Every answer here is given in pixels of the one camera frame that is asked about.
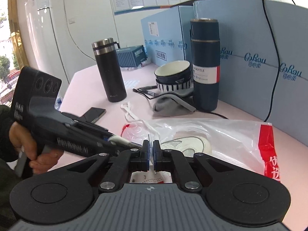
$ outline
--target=clear plastic bag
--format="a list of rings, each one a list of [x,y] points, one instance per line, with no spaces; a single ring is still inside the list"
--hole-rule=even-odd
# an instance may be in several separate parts
[[[148,134],[161,143],[189,136],[204,137],[212,146],[213,157],[280,180],[270,123],[225,119],[163,118],[146,123],[141,120],[125,125],[122,137],[142,144]]]

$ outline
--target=black phone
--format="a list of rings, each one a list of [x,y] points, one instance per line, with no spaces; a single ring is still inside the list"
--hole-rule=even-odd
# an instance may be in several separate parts
[[[84,117],[88,123],[96,123],[106,112],[107,111],[102,108],[90,108],[82,117]]]

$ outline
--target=pink table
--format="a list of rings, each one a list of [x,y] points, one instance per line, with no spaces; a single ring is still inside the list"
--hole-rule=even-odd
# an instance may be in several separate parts
[[[139,80],[138,87],[154,85],[154,70],[156,65],[149,65],[134,71],[124,71],[123,79]],[[127,91],[126,101],[132,104],[132,111],[141,119],[153,119],[151,105],[148,100]],[[75,115],[83,115],[89,108],[98,107],[107,109],[97,124],[109,129],[110,132],[121,134],[126,122],[124,112],[120,108],[122,102],[111,103],[107,100],[97,66],[92,66],[77,72],[65,94],[61,111]],[[219,101],[216,113],[229,119],[260,121],[260,119],[227,103]],[[214,115],[196,112],[193,115],[181,118],[219,118]],[[308,148],[286,133],[274,128],[275,148],[279,158],[281,182],[291,194],[291,206],[284,219],[285,225],[292,231],[303,231],[308,226]],[[57,167],[62,167],[82,159],[82,157],[65,153]]]

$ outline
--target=white sticker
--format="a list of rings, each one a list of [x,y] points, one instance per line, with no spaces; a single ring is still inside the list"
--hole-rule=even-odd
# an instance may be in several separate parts
[[[218,67],[200,67],[192,65],[194,81],[202,84],[215,84],[219,82],[220,66]]]
[[[148,22],[150,35],[159,36],[157,22]]]

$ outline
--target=black thermos bottle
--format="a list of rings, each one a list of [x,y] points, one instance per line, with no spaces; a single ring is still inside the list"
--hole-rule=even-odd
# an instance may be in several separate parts
[[[216,19],[191,20],[194,93],[197,110],[217,108],[220,77],[220,38]]]
[[[126,98],[126,89],[118,62],[113,38],[92,43],[100,77],[109,102],[119,102]]]

